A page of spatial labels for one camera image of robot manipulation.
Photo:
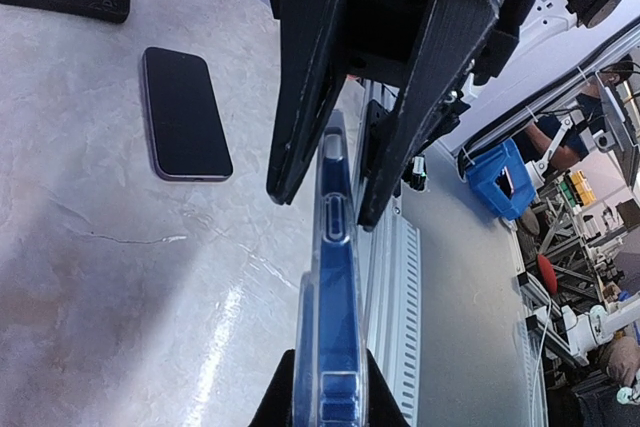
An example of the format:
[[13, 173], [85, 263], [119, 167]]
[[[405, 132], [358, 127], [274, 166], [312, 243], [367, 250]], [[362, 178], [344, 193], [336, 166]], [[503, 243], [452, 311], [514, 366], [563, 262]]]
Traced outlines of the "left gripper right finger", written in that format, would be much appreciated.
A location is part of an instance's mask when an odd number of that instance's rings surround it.
[[367, 370], [368, 426], [409, 427], [370, 350], [367, 350]]

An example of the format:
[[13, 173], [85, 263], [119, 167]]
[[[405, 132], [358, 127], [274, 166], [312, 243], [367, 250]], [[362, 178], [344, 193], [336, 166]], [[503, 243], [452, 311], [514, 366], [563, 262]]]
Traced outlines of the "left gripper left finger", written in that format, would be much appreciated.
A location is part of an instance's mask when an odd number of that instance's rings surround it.
[[295, 351], [286, 350], [249, 427], [290, 427], [292, 420], [292, 397]]

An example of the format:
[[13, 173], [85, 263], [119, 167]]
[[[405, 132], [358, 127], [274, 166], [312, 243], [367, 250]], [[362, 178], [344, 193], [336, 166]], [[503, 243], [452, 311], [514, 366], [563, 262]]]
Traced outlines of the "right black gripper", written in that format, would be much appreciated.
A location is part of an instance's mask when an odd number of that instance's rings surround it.
[[373, 231], [447, 94], [471, 60], [476, 84], [499, 76], [534, 1], [270, 0], [281, 74], [268, 195], [293, 201], [346, 73], [390, 84], [403, 75], [359, 209], [358, 224]]

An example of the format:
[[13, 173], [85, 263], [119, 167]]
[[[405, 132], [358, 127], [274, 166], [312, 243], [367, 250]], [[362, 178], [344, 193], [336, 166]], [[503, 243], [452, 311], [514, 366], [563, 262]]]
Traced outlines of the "blue smartphone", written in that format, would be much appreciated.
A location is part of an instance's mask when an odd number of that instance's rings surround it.
[[353, 206], [346, 140], [336, 127], [324, 134], [319, 174], [318, 423], [359, 426], [362, 361]]

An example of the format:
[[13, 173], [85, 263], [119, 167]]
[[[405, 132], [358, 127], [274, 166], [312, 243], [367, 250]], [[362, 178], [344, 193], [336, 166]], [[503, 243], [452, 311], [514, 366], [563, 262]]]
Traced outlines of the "purple-edged smartphone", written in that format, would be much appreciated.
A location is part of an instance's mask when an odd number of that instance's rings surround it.
[[155, 173], [171, 182], [221, 182], [233, 163], [206, 61], [148, 47], [142, 85]]

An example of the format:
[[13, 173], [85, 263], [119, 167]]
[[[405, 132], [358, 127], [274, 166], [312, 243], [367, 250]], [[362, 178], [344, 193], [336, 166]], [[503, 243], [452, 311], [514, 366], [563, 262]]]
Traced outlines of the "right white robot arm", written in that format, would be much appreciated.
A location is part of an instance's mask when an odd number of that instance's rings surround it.
[[[280, 23], [281, 81], [266, 190], [294, 199], [354, 75], [398, 89], [358, 213], [372, 230], [410, 159], [460, 122], [466, 81], [484, 85], [516, 50], [536, 0], [270, 0]], [[592, 28], [621, 0], [565, 0]]]

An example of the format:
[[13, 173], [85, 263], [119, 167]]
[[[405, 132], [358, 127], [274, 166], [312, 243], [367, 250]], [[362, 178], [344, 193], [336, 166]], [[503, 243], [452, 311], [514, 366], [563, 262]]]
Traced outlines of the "clear magsafe phone case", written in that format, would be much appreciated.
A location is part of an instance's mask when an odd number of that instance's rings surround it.
[[332, 112], [317, 148], [312, 259], [301, 279], [292, 422], [363, 426], [367, 355], [347, 131]]

